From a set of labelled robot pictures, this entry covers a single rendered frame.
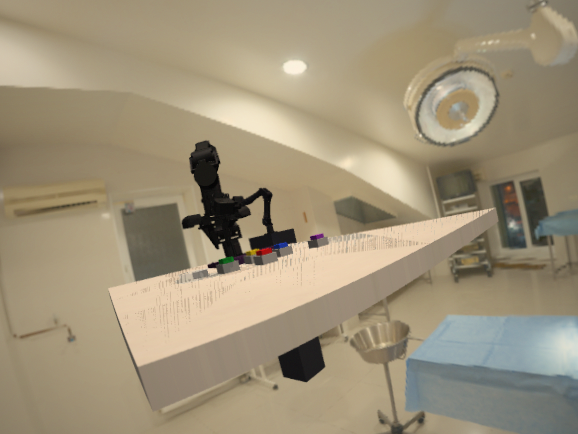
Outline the yellow button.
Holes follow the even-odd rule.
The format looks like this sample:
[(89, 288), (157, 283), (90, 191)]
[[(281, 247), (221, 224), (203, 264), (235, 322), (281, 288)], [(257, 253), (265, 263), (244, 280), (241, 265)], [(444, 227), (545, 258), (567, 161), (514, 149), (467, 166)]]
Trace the yellow button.
[(245, 264), (254, 263), (253, 257), (256, 256), (256, 251), (259, 251), (259, 249), (246, 252), (247, 256), (244, 256)]

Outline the green button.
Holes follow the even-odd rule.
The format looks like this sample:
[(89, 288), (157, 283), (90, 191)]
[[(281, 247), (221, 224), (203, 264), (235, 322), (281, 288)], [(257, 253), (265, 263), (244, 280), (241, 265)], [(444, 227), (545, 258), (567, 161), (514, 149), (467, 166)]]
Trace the green button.
[(239, 261), (234, 261), (233, 256), (220, 259), (219, 265), (216, 265), (216, 269), (218, 274), (229, 274), (238, 271), (240, 270)]

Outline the red button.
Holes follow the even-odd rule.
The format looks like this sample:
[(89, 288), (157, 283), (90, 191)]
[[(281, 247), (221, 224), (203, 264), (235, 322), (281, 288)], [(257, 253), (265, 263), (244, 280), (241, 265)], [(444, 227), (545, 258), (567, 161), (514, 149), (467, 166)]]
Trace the red button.
[(254, 265), (270, 264), (278, 261), (277, 253), (272, 252), (271, 248), (256, 251), (253, 257)]

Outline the small beige block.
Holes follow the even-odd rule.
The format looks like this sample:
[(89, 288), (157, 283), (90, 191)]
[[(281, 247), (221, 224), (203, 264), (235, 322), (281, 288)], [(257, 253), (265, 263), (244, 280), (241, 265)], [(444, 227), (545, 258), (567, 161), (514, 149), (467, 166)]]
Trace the small beige block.
[(196, 272), (192, 272), (192, 274), (193, 274), (193, 278), (194, 278), (194, 279), (209, 276), (207, 269), (200, 270), (200, 271), (196, 271)]

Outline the blue button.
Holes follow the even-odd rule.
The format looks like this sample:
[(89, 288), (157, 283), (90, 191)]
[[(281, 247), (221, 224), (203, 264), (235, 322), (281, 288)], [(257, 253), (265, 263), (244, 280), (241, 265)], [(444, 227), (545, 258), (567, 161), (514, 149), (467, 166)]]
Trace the blue button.
[(277, 258), (293, 254), (292, 246), (288, 246), (287, 242), (273, 245), (273, 246), (274, 246), (274, 249), (272, 250), (272, 252), (277, 253)]

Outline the purple button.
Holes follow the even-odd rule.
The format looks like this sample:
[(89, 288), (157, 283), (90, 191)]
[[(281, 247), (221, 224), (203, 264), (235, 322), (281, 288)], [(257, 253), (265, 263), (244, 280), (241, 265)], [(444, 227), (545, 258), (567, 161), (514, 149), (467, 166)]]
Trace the purple button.
[(309, 249), (329, 245), (328, 237), (324, 237), (324, 234), (310, 236), (310, 239), (310, 241), (307, 241)]

